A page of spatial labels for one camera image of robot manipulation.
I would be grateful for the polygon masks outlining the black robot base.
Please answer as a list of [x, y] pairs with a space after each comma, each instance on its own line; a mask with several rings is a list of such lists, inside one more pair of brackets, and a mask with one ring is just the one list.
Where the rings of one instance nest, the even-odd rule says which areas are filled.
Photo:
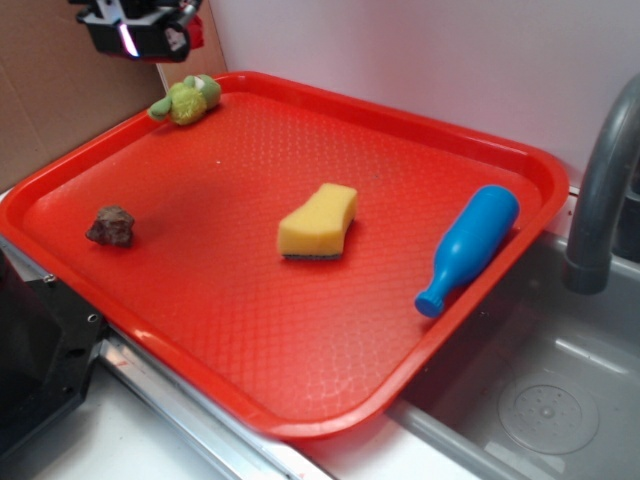
[[1, 457], [81, 405], [103, 315], [60, 280], [22, 278], [1, 255]]

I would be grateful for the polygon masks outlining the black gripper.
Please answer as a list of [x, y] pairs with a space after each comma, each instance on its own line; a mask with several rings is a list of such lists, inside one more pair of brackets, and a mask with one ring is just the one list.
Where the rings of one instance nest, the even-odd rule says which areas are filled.
[[79, 1], [76, 15], [95, 49], [134, 61], [180, 63], [192, 50], [187, 27], [200, 1]]

